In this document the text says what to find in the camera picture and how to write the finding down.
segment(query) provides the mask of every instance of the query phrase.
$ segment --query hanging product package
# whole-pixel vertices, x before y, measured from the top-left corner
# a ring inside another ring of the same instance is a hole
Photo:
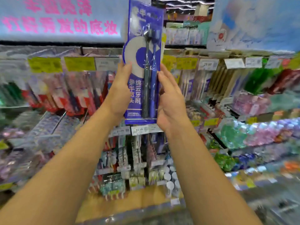
[[[163,9],[129,1],[128,39],[123,48],[124,63],[132,64],[126,124],[156,123],[163,14]]]

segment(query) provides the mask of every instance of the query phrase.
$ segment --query toothbrush package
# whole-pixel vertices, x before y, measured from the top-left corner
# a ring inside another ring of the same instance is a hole
[[[163,14],[163,9],[129,0],[128,38],[123,48],[124,63],[132,64],[126,124],[156,123]]]

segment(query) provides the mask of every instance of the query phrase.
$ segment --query white cap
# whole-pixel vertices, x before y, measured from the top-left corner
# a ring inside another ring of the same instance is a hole
[[[176,168],[174,166],[170,166],[170,171],[175,172]]]
[[[171,180],[171,175],[169,173],[166,173],[163,175],[163,178],[167,181],[170,181]]]
[[[167,182],[167,188],[168,188],[169,190],[173,190],[173,189],[174,189],[174,183],[171,182],[171,181],[168,181],[168,182]]]
[[[172,178],[175,179],[175,180],[178,180],[176,172],[172,173]]]
[[[176,186],[177,189],[181,188],[178,180],[175,181],[175,186]]]
[[[165,170],[165,173],[169,173],[170,172],[170,168],[167,167],[167,166],[164,167],[164,170]]]

